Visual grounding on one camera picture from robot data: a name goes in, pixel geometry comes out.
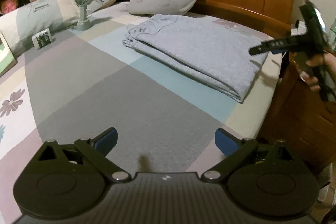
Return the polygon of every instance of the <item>fan stand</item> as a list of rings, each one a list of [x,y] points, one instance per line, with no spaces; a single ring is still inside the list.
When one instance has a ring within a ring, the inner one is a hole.
[[[86,15],[86,6],[80,7],[79,18],[86,18],[86,20],[78,21],[77,31],[79,31],[79,32],[86,31],[87,29],[90,29],[92,27],[93,24],[91,23],[90,19],[87,18],[87,15]]]

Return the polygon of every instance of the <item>bottle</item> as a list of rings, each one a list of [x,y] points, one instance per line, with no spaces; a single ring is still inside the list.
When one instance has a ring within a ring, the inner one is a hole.
[[[329,45],[331,49],[336,52],[336,19],[329,31]]]

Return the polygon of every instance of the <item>book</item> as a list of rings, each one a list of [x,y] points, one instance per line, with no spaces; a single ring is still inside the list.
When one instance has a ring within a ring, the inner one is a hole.
[[[8,44],[0,32],[0,77],[16,64],[16,60]]]

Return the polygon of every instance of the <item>wooden cabinet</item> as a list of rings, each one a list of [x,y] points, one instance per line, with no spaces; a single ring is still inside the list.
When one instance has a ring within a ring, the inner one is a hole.
[[[290,64],[257,139],[285,139],[317,174],[336,160],[336,104],[322,102]]]

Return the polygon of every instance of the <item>flower pattern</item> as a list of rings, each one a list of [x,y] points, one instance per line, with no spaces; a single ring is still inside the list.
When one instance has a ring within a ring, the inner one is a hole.
[[[0,143],[1,143],[1,139],[3,138],[3,135],[5,133],[5,128],[3,125],[0,126]]]
[[[11,111],[16,111],[18,109],[19,105],[23,103],[23,100],[19,100],[23,93],[25,93],[25,90],[19,89],[17,92],[13,92],[10,95],[9,100],[5,100],[2,103],[2,107],[0,108],[0,118],[5,114],[8,116]]]

